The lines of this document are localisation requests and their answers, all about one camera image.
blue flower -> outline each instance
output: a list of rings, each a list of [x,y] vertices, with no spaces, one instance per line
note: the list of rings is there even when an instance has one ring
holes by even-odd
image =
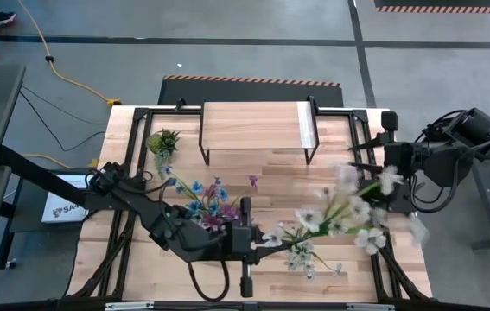
[[[202,202],[200,202],[198,200],[194,200],[193,202],[187,204],[187,208],[189,209],[191,214],[195,215],[202,208]]]
[[[171,165],[166,165],[164,167],[164,174],[166,174],[166,175],[172,174],[172,166]]]
[[[193,186],[191,187],[191,190],[193,191],[194,194],[199,194],[202,192],[204,187],[202,186],[199,181],[193,181]]]
[[[227,201],[227,189],[220,187],[220,189],[218,189],[218,197],[222,202]]]
[[[217,201],[213,200],[212,202],[210,202],[208,210],[210,211],[211,215],[216,215],[220,211],[220,205],[218,205]]]
[[[168,186],[175,186],[176,183],[177,183],[176,178],[174,178],[174,177],[168,178]]]

orange striped tape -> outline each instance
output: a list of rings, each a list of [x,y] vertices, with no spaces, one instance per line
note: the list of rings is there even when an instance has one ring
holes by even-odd
[[[392,13],[490,13],[490,7],[380,6],[377,11]]]
[[[202,81],[228,81],[228,82],[254,82],[254,83],[278,83],[278,84],[294,84],[301,86],[336,86],[340,87],[340,83],[334,82],[319,82],[310,80],[294,80],[294,79],[260,79],[260,78],[230,78],[230,77],[208,77],[208,76],[193,76],[193,75],[168,75],[164,79],[186,79],[186,80],[202,80]]]

concrete floor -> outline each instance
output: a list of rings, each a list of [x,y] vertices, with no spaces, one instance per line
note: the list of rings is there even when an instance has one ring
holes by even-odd
[[[366,48],[362,60],[364,48],[355,47],[359,33],[353,32],[346,0],[24,2],[44,34],[57,38],[264,39],[258,45],[242,41],[232,45],[216,41],[202,45],[174,41],[50,44],[62,73],[106,96],[121,98],[127,105],[154,104],[163,75],[197,74],[340,82],[346,107],[376,105],[396,111],[398,136],[404,140],[415,138],[444,112],[478,107],[490,114],[490,48],[454,46],[455,42],[490,42],[490,15],[377,13],[372,1],[356,0],[363,39],[387,41],[394,47]],[[0,35],[35,38],[33,26],[16,2],[0,0],[0,10],[19,13],[17,25]],[[301,46],[277,45],[270,39],[301,40]],[[448,42],[449,47],[400,47],[404,41]],[[40,43],[0,42],[0,63],[27,66],[25,86],[78,116],[105,122],[110,109],[94,95],[56,79],[43,58]],[[364,88],[369,83],[366,76],[362,79],[361,67],[364,73],[369,71],[373,98]],[[29,96],[66,147],[105,129],[60,115]],[[6,144],[20,153],[47,154],[75,167],[85,167],[97,158],[101,141],[99,136],[63,153],[21,99],[5,137]],[[50,162],[36,161],[56,168]],[[429,197],[432,189],[426,187],[424,192]],[[471,242],[490,238],[473,178],[469,176],[459,186],[444,211],[422,218],[432,234],[423,253],[434,296],[441,301],[490,306],[490,251],[475,253],[469,247]],[[0,221],[0,232],[3,226]],[[11,256],[20,264],[15,270],[0,271],[0,303],[61,296],[70,277],[78,234],[17,235]]]

